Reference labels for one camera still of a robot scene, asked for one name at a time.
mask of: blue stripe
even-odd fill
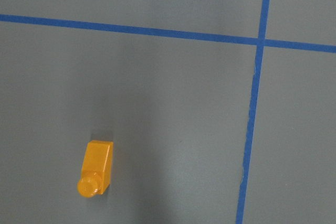
[[[336,52],[336,46],[266,39],[265,46],[318,52]]]
[[[26,16],[4,15],[4,14],[0,14],[0,21],[33,24],[33,25],[44,25],[44,26],[69,27],[69,28],[98,30],[98,31],[111,31],[115,33],[141,34],[141,35],[180,38],[180,39],[227,42],[227,43],[245,44],[245,45],[256,45],[258,41],[258,39],[256,38],[239,37],[239,36],[193,33],[190,31],[176,31],[176,30],[165,30],[165,29],[145,28],[135,26],[120,26],[120,25],[110,25],[102,23],[90,23],[90,22],[81,22],[73,20],[37,18],[37,17],[26,17]]]
[[[250,108],[249,108],[249,115],[248,115],[249,119],[247,123],[246,142],[245,142],[244,159],[243,159],[244,171],[243,171],[243,178],[242,178],[242,181],[240,183],[240,188],[239,188],[239,199],[238,199],[238,205],[237,205],[236,224],[242,224],[243,218],[244,218],[246,190],[247,190],[247,183],[248,183],[248,174],[249,174],[249,168],[250,168],[250,159],[251,159],[252,142],[253,142],[253,132],[254,132],[257,102],[258,102],[261,65],[263,62],[262,56],[264,54],[264,46],[265,46],[269,1],[270,0],[262,0],[262,6],[261,6],[259,33],[258,33],[259,42],[257,44],[257,50],[256,50],[255,74],[252,80],[251,100],[250,100]]]

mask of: vertical blue line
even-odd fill
[[[255,58],[255,73],[254,73],[253,80],[252,80],[251,100],[250,100],[250,108],[249,108],[249,115],[248,115],[249,119],[247,123],[246,142],[245,142],[245,149],[244,149],[244,159],[243,159],[244,172],[243,172],[243,178],[242,178],[240,189],[239,189],[236,224],[242,224],[243,218],[244,218],[244,208],[245,208],[248,174],[249,174],[249,168],[250,168],[253,132],[254,132],[254,125],[255,125],[255,118],[256,118],[256,110],[257,110],[261,65],[263,62],[262,56],[264,54],[264,46],[265,46],[265,38],[266,38],[269,1],[270,0],[262,0],[262,5],[261,5],[258,43],[257,43],[256,58]]]

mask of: orange block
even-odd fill
[[[77,184],[81,196],[103,194],[110,185],[113,142],[92,140],[86,148],[81,177]]]

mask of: blue tape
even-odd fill
[[[270,0],[262,0],[262,6],[261,6],[259,32],[258,32],[258,44],[257,44],[257,50],[256,50],[256,58],[255,58],[255,73],[253,75],[253,80],[252,80],[251,100],[250,100],[250,108],[249,108],[249,115],[248,115],[249,119],[247,123],[246,142],[245,142],[245,149],[244,149],[244,159],[243,159],[244,172],[243,172],[243,178],[242,178],[242,181],[240,183],[240,188],[239,188],[236,224],[242,224],[243,218],[244,218],[246,190],[247,190],[247,183],[248,183],[248,174],[249,174],[249,168],[250,168],[250,159],[251,159],[252,142],[253,142],[253,132],[254,132],[257,102],[258,102],[261,65],[263,62],[262,56],[264,54],[264,46],[265,46],[269,1]]]
[[[239,37],[239,36],[193,33],[190,31],[176,31],[176,30],[165,30],[165,29],[145,28],[135,26],[120,26],[120,25],[90,23],[90,22],[81,22],[73,20],[37,18],[37,17],[26,17],[26,16],[4,15],[4,14],[0,14],[0,21],[33,24],[33,25],[44,25],[44,26],[69,27],[69,28],[98,30],[98,31],[111,31],[126,34],[140,34],[140,35],[150,35],[150,36],[160,36],[160,37],[170,37],[180,39],[226,42],[226,43],[245,44],[245,45],[256,45],[258,41],[258,39],[256,38]]]
[[[290,42],[290,41],[272,40],[272,39],[266,39],[265,46],[318,51],[318,52],[333,52],[333,53],[336,52],[336,46],[310,44],[302,42]]]

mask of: horizontal blue line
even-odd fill
[[[26,16],[4,15],[4,14],[0,14],[0,21],[33,24],[33,25],[69,27],[69,28],[98,30],[98,31],[111,31],[116,33],[141,34],[141,35],[180,38],[180,39],[227,42],[227,43],[245,44],[245,45],[256,45],[258,41],[258,39],[256,38],[239,37],[239,36],[193,33],[190,31],[176,31],[176,30],[145,28],[135,26],[120,26],[120,25],[110,25],[102,23],[91,23],[91,22],[81,22],[73,20],[26,17]]]
[[[318,52],[336,52],[336,46],[311,44],[311,43],[303,43],[303,42],[283,41],[283,40],[273,40],[273,39],[266,39],[265,40],[265,46],[309,50],[309,51],[318,51]]]

